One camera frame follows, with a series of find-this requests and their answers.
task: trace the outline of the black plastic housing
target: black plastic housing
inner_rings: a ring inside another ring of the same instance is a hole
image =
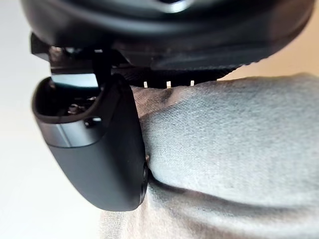
[[[145,196],[147,166],[129,84],[120,76],[112,77],[93,105],[75,116],[56,115],[72,97],[65,89],[59,91],[50,84],[50,78],[39,84],[32,110],[65,175],[100,209],[136,209]]]
[[[207,0],[192,14],[148,17],[137,9],[125,13],[124,1],[118,1],[121,11],[112,10],[114,1],[21,1],[32,31],[49,45],[112,46],[133,66],[154,70],[210,70],[267,58],[302,31],[315,3]]]

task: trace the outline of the beige background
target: beige background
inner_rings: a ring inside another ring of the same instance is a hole
[[[227,79],[319,75],[319,10],[298,39]],[[30,29],[17,0],[0,1],[0,238],[98,238],[100,210],[72,187],[51,156],[30,110],[48,63],[29,53]]]

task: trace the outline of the gray fleece fabric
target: gray fleece fabric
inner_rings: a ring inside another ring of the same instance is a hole
[[[133,88],[154,176],[102,239],[319,239],[319,79]]]

